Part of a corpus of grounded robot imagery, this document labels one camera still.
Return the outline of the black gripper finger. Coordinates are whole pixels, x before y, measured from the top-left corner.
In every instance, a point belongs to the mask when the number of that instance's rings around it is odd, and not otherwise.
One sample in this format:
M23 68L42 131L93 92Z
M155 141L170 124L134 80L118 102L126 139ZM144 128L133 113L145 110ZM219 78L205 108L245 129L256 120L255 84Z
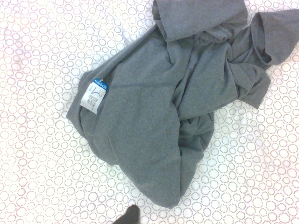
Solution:
M117 224L139 224L140 209L137 205L131 205L125 214L116 220Z

